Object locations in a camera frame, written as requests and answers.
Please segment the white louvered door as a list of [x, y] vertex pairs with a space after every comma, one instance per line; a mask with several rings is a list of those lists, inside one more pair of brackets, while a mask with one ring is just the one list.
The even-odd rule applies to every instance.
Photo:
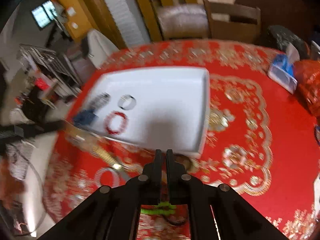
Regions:
[[136, 0], [104, 0], [128, 47], [150, 43]]

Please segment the round dark wooden tabletop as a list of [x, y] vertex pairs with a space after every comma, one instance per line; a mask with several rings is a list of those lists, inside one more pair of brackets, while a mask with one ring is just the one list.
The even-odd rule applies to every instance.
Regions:
[[271, 47], [267, 33], [271, 25], [284, 26], [309, 43], [317, 23], [312, 7], [304, 0], [235, 0], [234, 4], [260, 9], [261, 31], [257, 44], [265, 47]]

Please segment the white shallow tray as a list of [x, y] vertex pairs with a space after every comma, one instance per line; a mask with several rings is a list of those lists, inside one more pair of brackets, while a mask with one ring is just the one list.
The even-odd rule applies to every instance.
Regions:
[[105, 73], [81, 110], [97, 118], [84, 130], [105, 139], [199, 158], [208, 128], [209, 73], [199, 67], [150, 67]]

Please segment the blue tissue pack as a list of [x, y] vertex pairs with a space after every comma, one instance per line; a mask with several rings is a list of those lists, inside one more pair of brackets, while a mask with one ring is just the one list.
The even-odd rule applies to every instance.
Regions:
[[298, 83], [294, 77], [293, 65], [299, 60], [298, 50], [292, 43], [289, 43], [285, 54], [277, 54], [273, 59], [267, 72], [268, 77], [293, 94]]

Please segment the metal stair railing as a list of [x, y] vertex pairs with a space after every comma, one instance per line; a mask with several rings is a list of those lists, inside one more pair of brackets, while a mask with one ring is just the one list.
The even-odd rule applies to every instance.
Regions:
[[48, 48], [20, 44], [17, 58], [25, 71], [44, 70], [46, 77], [49, 74], [56, 78], [61, 89], [67, 94], [77, 95], [81, 91], [82, 81], [65, 54]]

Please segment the gold wristwatch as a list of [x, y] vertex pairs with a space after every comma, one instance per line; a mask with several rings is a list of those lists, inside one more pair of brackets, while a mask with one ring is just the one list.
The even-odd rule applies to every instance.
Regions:
[[103, 137], [93, 132], [78, 128], [71, 123], [65, 126], [66, 139], [84, 152], [96, 155], [116, 171], [124, 171], [123, 165], [103, 148]]

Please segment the orange plastic bag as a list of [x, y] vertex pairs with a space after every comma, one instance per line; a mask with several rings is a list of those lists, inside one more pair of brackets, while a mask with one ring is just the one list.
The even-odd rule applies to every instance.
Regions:
[[309, 112], [319, 117], [319, 60], [301, 60], [293, 65], [298, 82], [299, 94], [303, 97]]

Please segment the black plastic bag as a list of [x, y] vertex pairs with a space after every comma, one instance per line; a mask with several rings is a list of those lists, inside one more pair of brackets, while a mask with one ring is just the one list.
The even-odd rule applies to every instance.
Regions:
[[300, 59], [310, 58], [308, 44], [289, 29], [281, 25], [270, 25], [267, 29], [267, 41], [270, 47], [285, 52], [289, 44], [292, 44], [299, 53]]

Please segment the brown wooden chair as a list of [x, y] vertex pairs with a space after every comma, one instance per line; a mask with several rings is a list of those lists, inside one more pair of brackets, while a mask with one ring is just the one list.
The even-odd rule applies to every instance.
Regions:
[[253, 44], [260, 36], [261, 11], [258, 7], [204, 0], [210, 37]]

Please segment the blue hair clip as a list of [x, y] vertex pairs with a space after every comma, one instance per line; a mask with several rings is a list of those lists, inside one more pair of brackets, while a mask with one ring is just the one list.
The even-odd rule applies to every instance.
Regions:
[[72, 121], [74, 126], [82, 127], [82, 126], [90, 126], [96, 118], [97, 118], [97, 115], [95, 114], [93, 109], [84, 109], [84, 110], [81, 110], [79, 113], [77, 113], [73, 117]]

